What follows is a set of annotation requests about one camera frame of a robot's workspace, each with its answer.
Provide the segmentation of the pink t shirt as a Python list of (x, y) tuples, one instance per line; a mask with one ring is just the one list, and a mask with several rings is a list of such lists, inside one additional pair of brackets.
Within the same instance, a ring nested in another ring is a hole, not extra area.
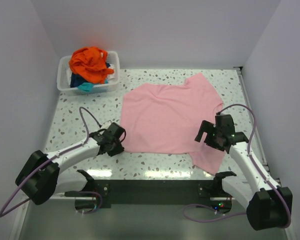
[(123, 96), (120, 125), (129, 153), (189, 154), (214, 175), (225, 153), (195, 140), (202, 121), (215, 122), (223, 100), (202, 73), (181, 85), (144, 83)]

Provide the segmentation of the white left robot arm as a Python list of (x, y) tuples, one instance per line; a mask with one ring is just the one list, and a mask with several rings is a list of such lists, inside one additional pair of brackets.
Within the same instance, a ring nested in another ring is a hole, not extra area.
[(86, 159), (103, 154), (113, 157), (122, 153), (126, 135), (123, 127), (109, 121), (86, 139), (61, 150), (49, 153), (37, 150), (30, 155), (15, 183), (36, 205), (60, 193), (89, 196), (97, 187), (85, 170), (79, 169), (79, 175), (74, 178), (65, 178), (61, 174)]

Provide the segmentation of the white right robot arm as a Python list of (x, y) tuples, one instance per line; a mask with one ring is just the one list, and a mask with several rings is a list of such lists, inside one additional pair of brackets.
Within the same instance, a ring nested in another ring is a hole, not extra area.
[(252, 151), (250, 140), (237, 132), (229, 114), (217, 113), (215, 123), (202, 121), (195, 141), (226, 152), (237, 163), (247, 180), (238, 180), (233, 172), (216, 174), (213, 192), (220, 197), (234, 197), (245, 208), (251, 227), (256, 230), (287, 228), (291, 224), (293, 194), (281, 187), (263, 167)]

